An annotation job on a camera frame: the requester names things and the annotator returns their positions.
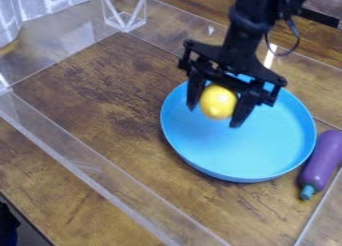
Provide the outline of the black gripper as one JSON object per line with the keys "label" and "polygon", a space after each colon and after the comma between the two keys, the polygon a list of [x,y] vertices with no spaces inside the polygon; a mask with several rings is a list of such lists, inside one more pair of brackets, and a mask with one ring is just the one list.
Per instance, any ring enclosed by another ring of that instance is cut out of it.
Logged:
{"label": "black gripper", "polygon": [[183,43],[185,53],[178,67],[187,74],[187,106],[194,110],[207,81],[218,83],[226,89],[241,93],[230,126],[242,126],[254,108],[266,104],[273,106],[286,79],[268,69],[257,56],[245,56],[241,60],[220,61],[222,46],[209,45],[194,40]]}

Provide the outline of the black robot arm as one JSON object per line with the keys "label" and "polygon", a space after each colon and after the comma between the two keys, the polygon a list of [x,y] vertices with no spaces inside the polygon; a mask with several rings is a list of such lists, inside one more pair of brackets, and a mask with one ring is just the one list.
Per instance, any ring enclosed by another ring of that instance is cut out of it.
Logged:
{"label": "black robot arm", "polygon": [[301,13],[305,0],[237,0],[230,8],[230,27],[224,44],[209,45],[187,39],[179,68],[189,77],[187,106],[197,107],[205,84],[213,82],[240,93],[230,126],[242,126],[254,108],[272,106],[288,80],[264,66],[257,48],[269,41],[277,21],[286,22],[294,33],[300,30],[293,17]]}

